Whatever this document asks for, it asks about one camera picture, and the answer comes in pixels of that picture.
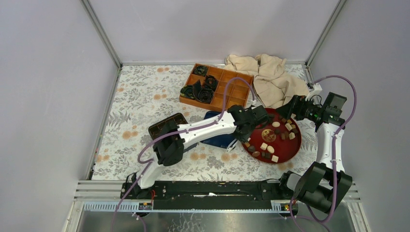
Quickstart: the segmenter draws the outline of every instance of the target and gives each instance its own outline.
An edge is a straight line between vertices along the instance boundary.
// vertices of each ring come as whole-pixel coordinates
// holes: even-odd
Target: gray leaf pattern
[[[140,171],[140,151],[152,141],[148,127],[164,118],[182,113],[188,122],[204,118],[207,110],[179,102],[179,90],[193,66],[124,66],[118,80],[113,105],[108,116],[102,143],[96,157],[93,180],[125,180]],[[285,65],[288,73],[306,80],[302,65]],[[251,105],[249,94],[247,107]],[[279,178],[292,170],[302,174],[316,159],[317,138],[314,124],[297,122],[302,144],[299,152],[284,164],[268,164],[250,156],[242,146],[226,153],[225,149],[199,143],[184,153],[181,162],[164,169],[159,180],[250,181]],[[146,150],[142,160],[155,153]]]

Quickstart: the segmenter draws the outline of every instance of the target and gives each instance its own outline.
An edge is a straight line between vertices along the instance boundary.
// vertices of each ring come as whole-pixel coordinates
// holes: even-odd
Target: beige towel
[[[224,69],[255,77],[253,86],[265,107],[276,109],[288,103],[293,95],[309,93],[305,81],[285,71],[286,59],[267,54],[257,55],[255,58],[229,55],[225,63]]]

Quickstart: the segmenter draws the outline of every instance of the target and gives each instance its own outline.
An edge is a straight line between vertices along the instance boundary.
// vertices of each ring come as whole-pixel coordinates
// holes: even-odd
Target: floral tablecloth
[[[124,66],[109,114],[102,143],[96,157],[93,180],[125,180],[141,170],[137,161],[141,149],[151,141],[148,127],[181,112],[188,122],[204,118],[207,110],[179,102],[179,91],[184,86],[193,66]],[[302,65],[286,65],[286,70],[305,80]],[[241,145],[227,153],[225,149],[199,143],[184,153],[181,162],[167,167],[159,180],[235,180],[257,181],[279,178],[292,170],[302,174],[316,159],[317,137],[314,124],[298,121],[302,145],[290,161],[268,164],[250,156]],[[154,155],[149,148],[143,160]]]

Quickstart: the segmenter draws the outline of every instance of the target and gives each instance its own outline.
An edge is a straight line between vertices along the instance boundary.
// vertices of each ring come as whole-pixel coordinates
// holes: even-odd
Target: red plate
[[[289,132],[288,129],[285,127],[285,123],[283,123],[279,119],[279,114],[276,113],[275,109],[266,108],[266,111],[269,114],[275,115],[273,122],[275,121],[280,122],[280,126],[276,128],[276,127],[273,127],[272,124],[270,124],[262,129],[255,129],[253,133],[250,135],[249,144],[252,146],[255,146],[256,151],[259,151],[261,153],[258,157],[255,157],[258,160],[266,162],[266,163],[275,163],[271,159],[266,159],[262,157],[263,150],[261,149],[261,145],[262,143],[266,143],[275,149],[274,155],[279,157],[277,163],[284,163],[292,159],[296,155],[296,153],[299,151],[300,144],[302,143],[302,136],[300,135],[300,129],[295,123],[295,121],[291,119],[292,124],[294,124],[296,126],[296,129],[298,130],[298,133],[295,134],[296,138],[292,140],[290,140],[289,138],[282,140],[280,138],[280,134],[282,134],[285,131]],[[274,133],[275,129],[279,129],[280,134],[275,134]],[[252,155],[252,153],[248,151],[248,148],[244,144],[242,144],[242,146],[250,155]]]

